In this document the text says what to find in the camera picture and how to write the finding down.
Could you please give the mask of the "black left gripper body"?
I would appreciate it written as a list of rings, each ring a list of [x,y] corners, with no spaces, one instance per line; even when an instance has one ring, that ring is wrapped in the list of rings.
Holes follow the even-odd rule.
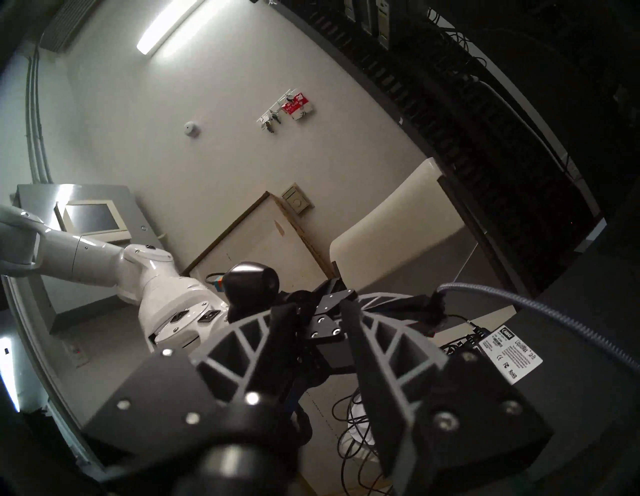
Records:
[[[280,291],[278,303],[295,303],[297,308],[295,385],[321,385],[329,376],[355,372],[340,304],[357,297],[342,279],[329,279],[313,291]]]

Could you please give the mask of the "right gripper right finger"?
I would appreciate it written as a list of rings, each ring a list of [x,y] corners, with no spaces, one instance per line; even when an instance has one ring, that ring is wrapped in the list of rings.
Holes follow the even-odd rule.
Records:
[[[545,419],[491,361],[446,355],[414,329],[340,304],[361,400],[391,480],[499,480],[552,438]]]

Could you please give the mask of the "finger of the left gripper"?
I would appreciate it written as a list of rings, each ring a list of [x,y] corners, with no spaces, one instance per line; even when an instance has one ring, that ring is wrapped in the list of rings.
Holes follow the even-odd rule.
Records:
[[[423,335],[434,335],[439,326],[447,319],[443,300],[421,300],[403,305],[402,320],[411,328]]]
[[[377,292],[360,296],[357,303],[364,312],[386,316],[434,316],[435,307],[425,294],[409,296]]]

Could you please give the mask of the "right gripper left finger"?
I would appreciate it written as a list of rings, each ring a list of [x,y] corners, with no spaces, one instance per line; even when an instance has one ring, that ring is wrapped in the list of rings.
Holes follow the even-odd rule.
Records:
[[[298,363],[294,303],[211,331],[194,351],[164,345],[111,394],[83,427],[92,447],[160,453],[215,429],[218,415],[248,394],[278,400]]]

